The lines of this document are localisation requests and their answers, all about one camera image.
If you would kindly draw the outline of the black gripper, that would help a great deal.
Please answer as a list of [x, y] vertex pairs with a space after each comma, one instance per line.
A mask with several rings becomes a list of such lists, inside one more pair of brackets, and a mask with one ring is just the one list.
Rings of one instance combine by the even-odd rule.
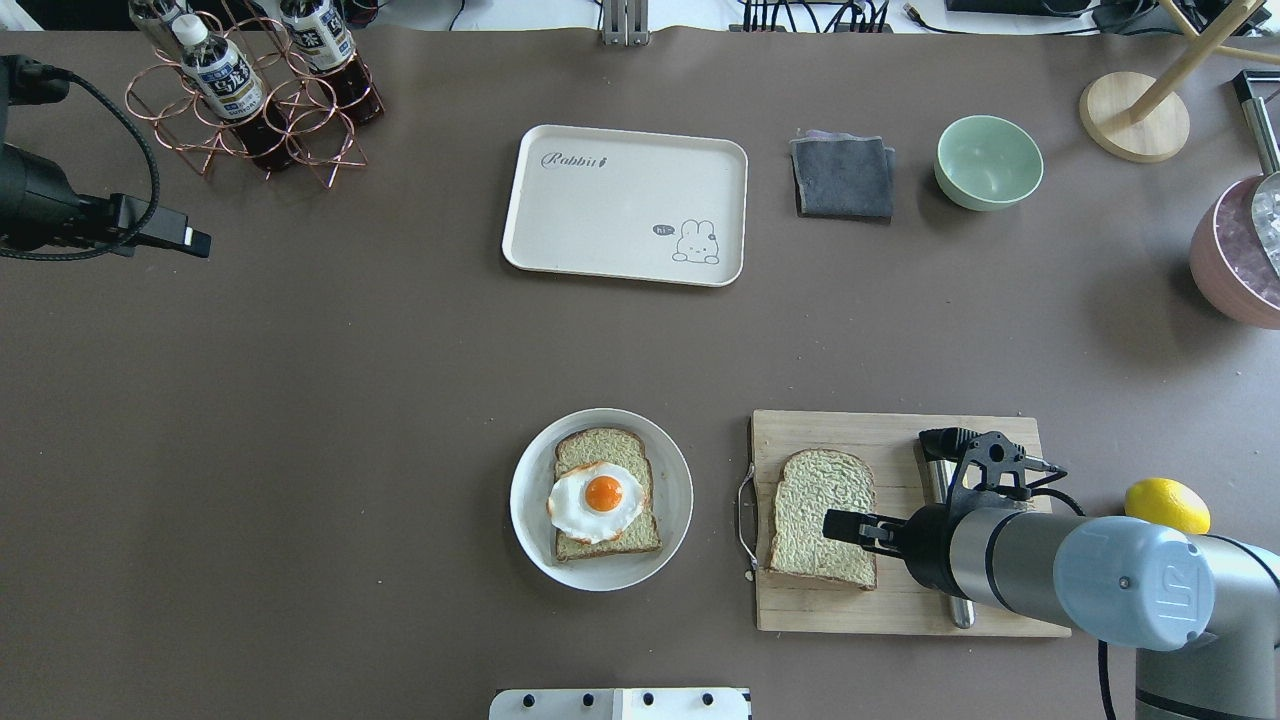
[[824, 538], [900, 559], [918, 584], [961, 593], [950, 562], [954, 529], [946, 503], [928, 503], [909, 519], [828, 509], [822, 523]]

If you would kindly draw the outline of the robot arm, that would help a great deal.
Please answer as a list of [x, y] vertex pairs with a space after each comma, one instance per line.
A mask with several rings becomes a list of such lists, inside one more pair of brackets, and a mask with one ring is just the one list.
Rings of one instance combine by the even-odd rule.
[[1277, 716], [1277, 555], [1126, 516], [831, 509], [823, 534], [927, 588], [1135, 651], [1138, 719]]

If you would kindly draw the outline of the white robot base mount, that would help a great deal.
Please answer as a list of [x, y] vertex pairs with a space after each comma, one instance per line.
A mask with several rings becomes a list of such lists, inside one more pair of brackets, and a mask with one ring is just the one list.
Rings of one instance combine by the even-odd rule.
[[753, 719], [751, 693], [733, 687], [506, 689], [489, 719]]

